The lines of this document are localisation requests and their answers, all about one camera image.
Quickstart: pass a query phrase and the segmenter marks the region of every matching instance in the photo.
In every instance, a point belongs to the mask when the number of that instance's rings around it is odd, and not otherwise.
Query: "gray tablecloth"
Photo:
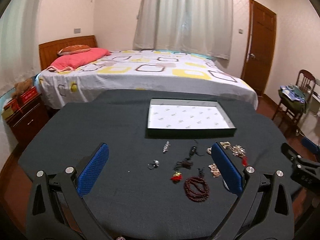
[[[190,139],[146,138],[151,98],[218,100],[237,127],[232,138],[199,139],[191,170],[181,169],[183,179],[197,176],[205,168],[210,196],[203,203],[189,200],[183,182],[173,184],[170,177],[177,161],[188,156],[195,145]],[[32,140],[19,164],[32,179],[36,171],[47,174],[76,166],[100,142],[110,148],[110,157],[92,191],[84,200],[103,227],[140,239],[191,239],[210,235],[236,200],[222,178],[213,178],[210,155],[205,150],[214,142],[229,141],[247,151],[248,163],[257,171],[282,170],[293,194],[299,185],[289,179],[291,163],[280,151],[285,138],[273,122],[255,112],[246,102],[210,95],[162,91],[109,90],[91,103],[69,103]],[[156,170],[147,164],[159,160]]]

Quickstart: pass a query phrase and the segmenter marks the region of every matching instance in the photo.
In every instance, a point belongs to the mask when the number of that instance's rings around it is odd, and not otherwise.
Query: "orange pillow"
[[[64,49],[57,52],[59,56],[77,54],[81,52],[89,51],[91,48],[88,45],[72,45],[65,47]]]

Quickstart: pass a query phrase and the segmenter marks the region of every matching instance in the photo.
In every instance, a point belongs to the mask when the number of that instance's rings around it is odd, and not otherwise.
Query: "curtain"
[[[11,0],[0,18],[0,96],[40,72],[37,14],[40,0]]]
[[[229,59],[232,8],[232,0],[142,0],[133,47]]]

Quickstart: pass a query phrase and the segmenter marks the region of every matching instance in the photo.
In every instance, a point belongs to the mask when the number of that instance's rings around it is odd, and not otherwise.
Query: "wooden nightstand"
[[[49,116],[41,95],[37,95],[30,102],[26,103],[21,111],[16,111],[6,119],[19,144],[26,147],[36,134],[48,122]]]

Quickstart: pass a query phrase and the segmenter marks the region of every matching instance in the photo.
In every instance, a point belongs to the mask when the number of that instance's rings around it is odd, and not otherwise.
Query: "pink blanket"
[[[47,67],[46,70],[54,72],[62,72],[66,70],[75,70],[78,67],[84,66],[93,62],[103,56],[110,56],[111,53],[107,49],[91,48],[87,52],[81,52],[72,55],[65,55],[58,57],[51,66]]]

